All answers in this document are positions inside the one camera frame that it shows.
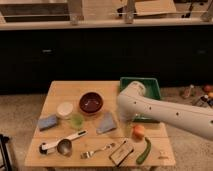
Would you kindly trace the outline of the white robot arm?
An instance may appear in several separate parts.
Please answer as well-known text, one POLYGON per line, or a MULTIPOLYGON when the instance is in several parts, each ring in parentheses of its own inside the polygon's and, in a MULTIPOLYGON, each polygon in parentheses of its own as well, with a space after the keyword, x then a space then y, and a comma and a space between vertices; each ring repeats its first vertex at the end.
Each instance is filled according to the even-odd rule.
POLYGON ((213 141, 212 109, 147 98, 145 92, 142 83, 133 81, 119 93, 117 105, 122 121, 142 114, 213 141))

